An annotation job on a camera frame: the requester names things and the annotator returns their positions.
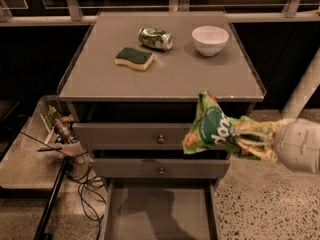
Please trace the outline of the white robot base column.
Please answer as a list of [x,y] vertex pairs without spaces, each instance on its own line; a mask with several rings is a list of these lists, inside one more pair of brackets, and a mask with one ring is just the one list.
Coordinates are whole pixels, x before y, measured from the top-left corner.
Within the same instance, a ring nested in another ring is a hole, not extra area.
[[320,48],[292,92],[281,116],[296,119],[320,85]]

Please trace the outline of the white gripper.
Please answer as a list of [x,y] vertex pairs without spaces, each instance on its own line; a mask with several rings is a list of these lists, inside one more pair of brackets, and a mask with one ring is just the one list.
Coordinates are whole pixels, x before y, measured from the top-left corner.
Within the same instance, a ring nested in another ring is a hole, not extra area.
[[254,144],[239,141],[241,154],[253,155],[271,162],[279,160],[292,171],[319,174],[320,124],[299,118],[279,129],[280,126],[279,121],[236,123],[234,125],[236,139],[254,136],[263,141],[271,141],[275,136],[274,149],[268,142]]

